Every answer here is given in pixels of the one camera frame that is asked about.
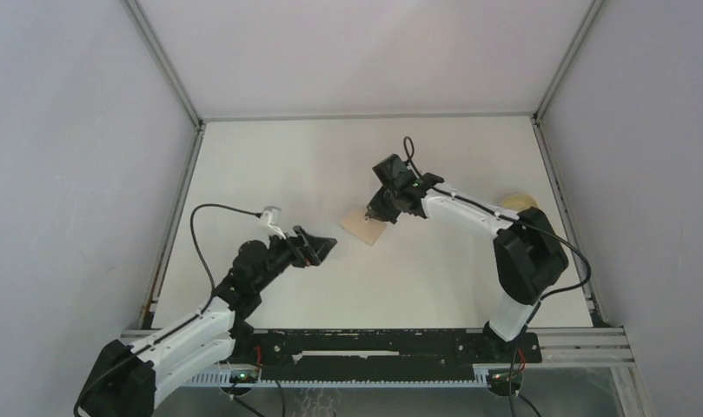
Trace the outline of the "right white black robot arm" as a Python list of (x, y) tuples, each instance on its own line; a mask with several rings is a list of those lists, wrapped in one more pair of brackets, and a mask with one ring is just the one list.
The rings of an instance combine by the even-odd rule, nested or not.
[(367, 216), (396, 223), (401, 214), (432, 219), (491, 238), (498, 282), (504, 295), (487, 321), (485, 349), (495, 361), (508, 361), (518, 337), (534, 316), (546, 289), (569, 266), (568, 256), (547, 216), (538, 208), (521, 212), (461, 194), (446, 182), (432, 186), (413, 180), (406, 187), (382, 186), (367, 205)]

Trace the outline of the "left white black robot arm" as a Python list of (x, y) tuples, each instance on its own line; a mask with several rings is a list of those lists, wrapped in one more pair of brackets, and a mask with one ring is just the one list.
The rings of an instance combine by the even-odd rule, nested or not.
[(246, 320), (261, 292), (287, 268), (321, 265), (336, 246), (295, 226), (288, 237), (244, 242), (206, 304), (176, 323), (131, 343), (115, 339), (99, 353), (73, 407), (80, 416), (151, 416), (183, 383), (230, 358), (254, 351)]

